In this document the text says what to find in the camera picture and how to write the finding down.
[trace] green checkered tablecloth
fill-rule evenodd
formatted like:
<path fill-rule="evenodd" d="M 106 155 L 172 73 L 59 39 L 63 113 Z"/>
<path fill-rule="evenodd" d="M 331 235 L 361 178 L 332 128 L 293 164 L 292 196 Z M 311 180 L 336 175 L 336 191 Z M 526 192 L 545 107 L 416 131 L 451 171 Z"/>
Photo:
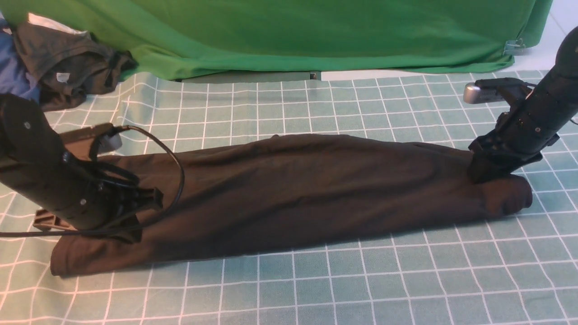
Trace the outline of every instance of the green checkered tablecloth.
<path fill-rule="evenodd" d="M 47 117 L 58 132 L 139 125 L 177 152 L 303 132 L 465 149 L 507 105 L 464 104 L 464 85 L 506 75 L 192 84 L 142 73 Z M 161 152 L 133 132 L 123 141 L 116 154 Z M 535 200 L 517 216 L 378 241 L 61 279 L 49 272 L 57 238 L 0 239 L 0 324 L 577 325 L 577 154 L 568 124 L 519 171 Z M 2 187 L 0 231 L 29 229 L 36 208 Z"/>

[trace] metal clip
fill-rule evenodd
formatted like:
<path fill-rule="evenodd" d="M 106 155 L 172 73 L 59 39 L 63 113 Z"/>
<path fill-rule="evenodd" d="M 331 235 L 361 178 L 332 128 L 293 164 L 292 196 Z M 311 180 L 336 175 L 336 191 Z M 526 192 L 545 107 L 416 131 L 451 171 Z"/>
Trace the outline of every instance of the metal clip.
<path fill-rule="evenodd" d="M 504 51 L 502 52 L 503 56 L 520 56 L 524 54 L 526 50 L 526 45 L 524 44 L 524 40 L 522 38 L 518 38 L 516 40 L 509 40 L 506 42 L 504 46 Z"/>

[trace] clothing pile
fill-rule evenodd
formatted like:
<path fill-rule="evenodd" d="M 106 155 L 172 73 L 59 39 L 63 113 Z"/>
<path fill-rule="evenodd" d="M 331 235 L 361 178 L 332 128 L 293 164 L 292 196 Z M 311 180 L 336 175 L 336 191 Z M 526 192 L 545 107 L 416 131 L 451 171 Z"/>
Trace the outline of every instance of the clothing pile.
<path fill-rule="evenodd" d="M 45 112 L 113 92 L 136 66 L 131 53 L 97 43 L 88 31 L 32 13 L 11 29 L 0 13 L 0 93 L 33 100 Z"/>

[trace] white label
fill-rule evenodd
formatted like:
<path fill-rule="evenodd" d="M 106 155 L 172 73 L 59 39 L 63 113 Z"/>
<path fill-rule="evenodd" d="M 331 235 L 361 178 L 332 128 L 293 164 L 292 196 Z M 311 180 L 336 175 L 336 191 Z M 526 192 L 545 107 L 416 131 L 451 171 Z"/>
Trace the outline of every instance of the white label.
<path fill-rule="evenodd" d="M 61 83 L 67 83 L 68 78 L 71 77 L 70 73 L 56 73 L 56 80 Z"/>

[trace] black cable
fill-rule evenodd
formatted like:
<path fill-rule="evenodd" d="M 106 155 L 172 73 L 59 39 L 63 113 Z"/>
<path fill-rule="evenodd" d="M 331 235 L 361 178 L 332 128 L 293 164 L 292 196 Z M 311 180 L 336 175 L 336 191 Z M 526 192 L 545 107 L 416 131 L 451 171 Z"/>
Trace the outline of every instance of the black cable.
<path fill-rule="evenodd" d="M 154 218 L 145 220 L 144 222 L 142 222 L 140 224 L 137 224 L 134 226 L 129 226 L 129 227 L 105 228 L 105 229 L 96 229 L 96 230 L 79 230 L 79 231 L 65 230 L 65 231 L 0 232 L 0 238 L 2 238 L 2 237 L 4 237 L 4 238 L 31 238 L 31 237 L 53 237 L 53 236 L 106 236 L 106 235 L 114 235 L 120 231 L 140 230 L 140 229 L 152 226 L 153 224 L 161 221 L 165 217 L 165 215 L 167 213 L 169 213 L 176 206 L 177 202 L 179 202 L 179 199 L 183 193 L 184 181 L 185 181 L 184 180 L 185 176 L 184 176 L 183 164 L 180 162 L 179 158 L 173 153 L 173 151 L 171 151 L 171 149 L 169 149 L 169 147 L 167 147 L 156 136 L 145 131 L 144 129 L 139 128 L 139 127 L 135 127 L 132 125 L 123 125 L 121 127 L 117 127 L 116 130 L 118 133 L 128 131 L 128 130 L 134 130 L 134 131 L 137 131 L 137 132 L 144 134 L 145 136 L 150 138 L 152 141 L 154 141 L 156 144 L 158 144 L 161 148 L 163 148 L 166 151 L 166 153 L 168 153 L 169 156 L 171 158 L 173 158 L 173 160 L 176 162 L 177 166 L 180 169 L 179 189 L 175 195 L 175 198 L 173 199 L 171 204 L 166 209 L 161 211 Z"/>
<path fill-rule="evenodd" d="M 96 174 L 93 175 L 93 177 L 103 183 L 121 187 L 129 187 L 133 189 L 137 187 L 140 182 L 140 179 L 136 175 L 133 175 L 130 172 L 115 165 L 109 164 L 108 162 L 79 160 L 77 163 L 81 166 L 85 166 L 87 169 L 92 169 L 92 171 Z M 115 174 L 122 178 L 109 176 L 106 172 Z"/>

